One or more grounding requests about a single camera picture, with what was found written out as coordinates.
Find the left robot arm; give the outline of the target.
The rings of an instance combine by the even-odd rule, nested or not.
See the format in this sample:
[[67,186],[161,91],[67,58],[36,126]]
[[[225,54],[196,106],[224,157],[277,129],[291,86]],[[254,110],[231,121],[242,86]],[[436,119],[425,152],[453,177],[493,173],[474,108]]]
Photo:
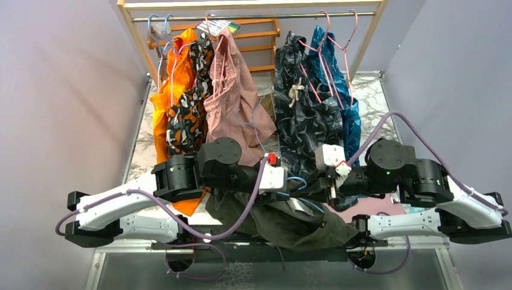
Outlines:
[[[171,156],[134,181],[90,195],[68,195],[69,215],[56,233],[83,248],[118,239],[147,239],[182,248],[190,236],[221,240],[233,233],[264,237],[270,231],[296,231],[313,217],[303,201],[292,199],[280,159],[268,153],[252,166],[240,160],[242,148],[221,137],[198,150]],[[208,212],[223,230],[205,234],[188,222],[178,203],[212,192]]]

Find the olive green shorts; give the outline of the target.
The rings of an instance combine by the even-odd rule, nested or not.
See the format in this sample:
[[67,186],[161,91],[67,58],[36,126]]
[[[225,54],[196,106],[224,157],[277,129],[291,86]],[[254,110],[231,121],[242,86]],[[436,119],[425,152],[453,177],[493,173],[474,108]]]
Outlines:
[[[248,201],[249,195],[246,193],[216,193],[208,198],[205,209],[212,218],[231,227],[243,213]],[[254,204],[237,231],[260,236],[283,248],[298,248],[308,241],[321,247],[339,247],[359,233],[328,207],[313,202],[323,206],[325,213],[314,210],[314,216],[309,216],[292,210],[286,201]]]

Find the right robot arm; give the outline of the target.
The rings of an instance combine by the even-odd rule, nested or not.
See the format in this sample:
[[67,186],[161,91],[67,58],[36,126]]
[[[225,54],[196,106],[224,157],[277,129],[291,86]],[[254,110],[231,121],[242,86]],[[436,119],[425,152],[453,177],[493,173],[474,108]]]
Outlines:
[[415,214],[354,216],[348,248],[396,236],[446,237],[466,245],[511,237],[500,194],[481,194],[458,184],[440,163],[418,159],[412,146],[381,138],[368,148],[364,166],[349,166],[331,145],[318,148],[315,158],[317,179],[293,197],[334,204],[348,196],[382,199],[395,192],[401,203],[421,208]]

